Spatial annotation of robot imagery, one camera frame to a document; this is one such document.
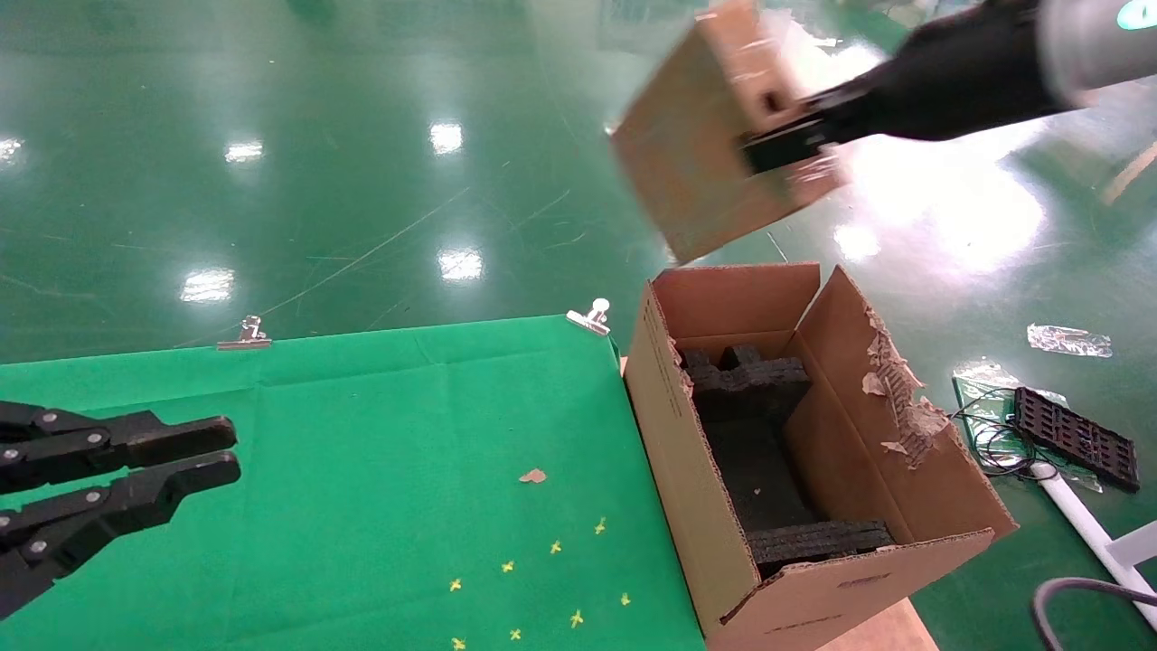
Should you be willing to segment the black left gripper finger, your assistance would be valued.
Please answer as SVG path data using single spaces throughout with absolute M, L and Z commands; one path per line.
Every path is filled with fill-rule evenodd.
M 1 617 L 24 609 L 118 537 L 168 524 L 187 495 L 239 475 L 236 454 L 215 452 L 3 510 Z
M 32 404 L 1 404 L 1 491 L 40 489 L 112 471 L 148 468 L 236 444 L 229 417 L 165 424 L 152 410 L 90 417 Z

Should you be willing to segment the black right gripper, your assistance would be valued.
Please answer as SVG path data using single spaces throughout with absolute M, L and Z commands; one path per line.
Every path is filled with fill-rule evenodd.
M 802 99 L 804 116 L 745 136 L 751 173 L 821 156 L 861 136 L 938 143 L 1073 108 L 1051 86 L 1038 1 L 983 1 L 919 25 L 860 77 Z

